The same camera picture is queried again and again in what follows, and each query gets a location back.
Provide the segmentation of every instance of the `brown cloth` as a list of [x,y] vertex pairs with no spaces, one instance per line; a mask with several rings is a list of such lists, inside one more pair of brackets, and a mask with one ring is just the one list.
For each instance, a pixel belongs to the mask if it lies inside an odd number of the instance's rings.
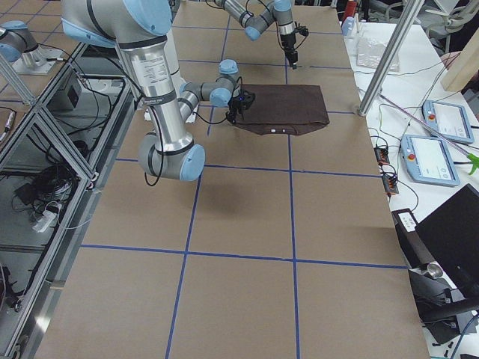
[[244,119],[237,115],[236,127],[259,135],[304,135],[329,123],[320,86],[244,85],[256,99]]

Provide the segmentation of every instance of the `wooden block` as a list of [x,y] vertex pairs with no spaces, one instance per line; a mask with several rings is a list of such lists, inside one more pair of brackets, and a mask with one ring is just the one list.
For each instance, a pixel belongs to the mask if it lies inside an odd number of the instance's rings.
[[479,69],[479,29],[442,79],[446,91],[462,90]]

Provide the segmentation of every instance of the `green tool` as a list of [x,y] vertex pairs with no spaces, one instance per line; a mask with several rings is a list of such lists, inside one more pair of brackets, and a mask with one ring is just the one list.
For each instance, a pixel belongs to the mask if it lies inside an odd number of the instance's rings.
[[458,150],[459,152],[461,152],[465,157],[468,158],[469,161],[471,161],[472,163],[472,169],[471,169],[471,172],[469,172],[469,174],[473,174],[478,168],[479,168],[479,157],[477,157],[475,154],[473,153],[470,153],[466,150],[464,150],[461,146],[459,146],[458,144],[454,143],[453,141],[451,141],[450,139],[444,137],[444,135],[439,132],[439,131],[436,131],[435,129],[431,129],[426,123],[424,123],[423,121],[421,121],[420,119],[418,119],[417,117],[415,117],[414,115],[410,114],[408,111],[402,109],[400,106],[396,105],[394,102],[392,102],[390,99],[388,99],[386,96],[383,96],[382,94],[379,94],[379,97],[381,97],[383,100],[385,100],[387,103],[389,103],[391,106],[393,106],[394,108],[396,108],[398,111],[401,111],[403,114],[405,114],[406,116],[408,117],[411,117],[411,119],[413,119],[414,121],[416,121],[417,123],[419,123],[421,126],[423,126],[428,132],[431,132],[433,135],[435,135],[436,137],[439,137],[441,138],[442,140],[446,141],[449,145],[451,145],[452,147],[454,147],[456,150]]

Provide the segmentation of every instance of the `light blue joint cap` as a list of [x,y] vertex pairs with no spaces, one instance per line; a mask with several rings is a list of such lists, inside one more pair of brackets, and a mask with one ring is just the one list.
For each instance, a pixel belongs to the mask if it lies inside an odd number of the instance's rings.
[[231,92],[227,88],[215,88],[211,91],[210,101],[213,106],[226,107],[231,99]]
[[289,11],[291,9],[290,0],[275,0],[275,10],[279,12]]
[[188,151],[183,160],[180,169],[180,181],[194,181],[201,172],[203,172],[204,161],[206,159],[204,148],[200,144],[196,144]]
[[219,73],[223,75],[234,75],[238,73],[238,65],[235,60],[226,59],[219,63]]
[[73,24],[70,21],[61,19],[63,24],[63,32],[71,37],[74,40],[77,40],[81,43],[88,43],[90,45],[100,46],[100,47],[115,47],[115,42],[111,41],[103,36],[95,34],[85,28],[80,28],[79,26]]
[[145,31],[163,36],[170,31],[173,22],[171,9],[166,0],[123,0],[131,17]]
[[251,41],[256,41],[261,36],[261,33],[257,29],[253,28],[252,26],[247,26],[245,28],[245,33],[246,33],[246,36],[249,37]]
[[6,43],[0,43],[0,54],[2,54],[8,62],[15,62],[22,56],[20,51]]
[[190,82],[184,82],[180,85],[180,93],[183,93],[183,91],[185,90],[185,87],[187,86],[187,84],[189,84]]
[[7,21],[1,24],[0,26],[7,30],[23,30],[25,28],[28,28],[27,24],[25,24],[23,21],[20,21],[20,20]]

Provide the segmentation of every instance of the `white label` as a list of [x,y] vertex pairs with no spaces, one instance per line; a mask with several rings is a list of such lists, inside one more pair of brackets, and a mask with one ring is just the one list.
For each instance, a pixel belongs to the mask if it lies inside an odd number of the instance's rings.
[[412,219],[411,213],[400,213],[399,219],[403,222],[403,226],[408,232],[414,232],[416,228],[416,222]]
[[132,61],[132,65],[140,86],[147,88],[168,80],[168,69],[164,56],[158,56],[151,60]]

